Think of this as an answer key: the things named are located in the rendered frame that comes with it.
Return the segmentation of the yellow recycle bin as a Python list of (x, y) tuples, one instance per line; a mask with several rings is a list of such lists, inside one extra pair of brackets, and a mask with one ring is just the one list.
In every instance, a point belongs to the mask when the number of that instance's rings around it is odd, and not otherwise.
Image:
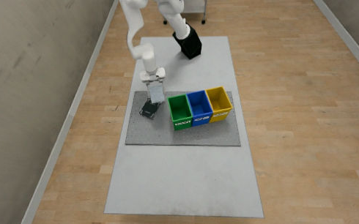
[(219, 86), (211, 89), (205, 89), (205, 92), (213, 111), (209, 123), (224, 120), (230, 110), (233, 109), (224, 87)]

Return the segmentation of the green bin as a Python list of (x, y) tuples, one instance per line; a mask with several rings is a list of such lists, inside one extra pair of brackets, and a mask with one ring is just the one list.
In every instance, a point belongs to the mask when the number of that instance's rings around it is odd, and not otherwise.
[(191, 127), (193, 114), (186, 94), (167, 97), (174, 131)]

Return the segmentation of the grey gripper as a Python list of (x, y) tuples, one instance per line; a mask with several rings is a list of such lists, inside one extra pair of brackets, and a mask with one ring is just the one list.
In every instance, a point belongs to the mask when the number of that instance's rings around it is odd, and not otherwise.
[[(165, 74), (165, 70), (164, 68), (159, 68), (158, 71), (156, 72), (156, 75), (159, 75), (159, 77), (157, 77), (157, 80), (153, 80), (153, 81), (159, 81), (159, 83), (162, 83), (162, 86), (163, 86), (163, 80), (162, 79), (165, 79), (166, 78), (166, 74)], [(141, 82), (142, 83), (146, 83), (147, 85), (147, 92), (148, 92), (148, 97), (151, 97), (150, 96), (150, 91), (149, 91), (149, 87), (148, 85), (150, 85), (149, 83), (153, 82), (149, 79), (149, 74), (146, 72), (146, 71), (142, 71), (140, 72), (140, 79), (141, 79)], [(165, 89), (164, 89), (164, 86), (162, 88), (163, 90), (163, 94), (165, 94)]]

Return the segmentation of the blue bin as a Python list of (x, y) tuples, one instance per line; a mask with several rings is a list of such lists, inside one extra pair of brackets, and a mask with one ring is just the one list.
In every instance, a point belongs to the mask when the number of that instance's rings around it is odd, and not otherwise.
[(213, 111), (205, 90), (187, 93), (186, 96), (193, 114), (192, 127), (208, 124)]

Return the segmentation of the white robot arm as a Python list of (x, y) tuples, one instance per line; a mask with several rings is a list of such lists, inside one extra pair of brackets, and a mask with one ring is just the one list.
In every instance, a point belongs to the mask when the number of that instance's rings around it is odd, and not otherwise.
[[(157, 80), (159, 67), (156, 65), (154, 48), (151, 43), (133, 47), (134, 34), (143, 27), (144, 21), (140, 9), (145, 8), (148, 0), (119, 0), (125, 14), (129, 29), (127, 32), (127, 46), (135, 60), (142, 59), (146, 72), (151, 81)], [(176, 32), (179, 40), (185, 39), (190, 33), (190, 27), (185, 24), (180, 13), (184, 10), (183, 0), (154, 0), (158, 3), (159, 12), (166, 18)]]

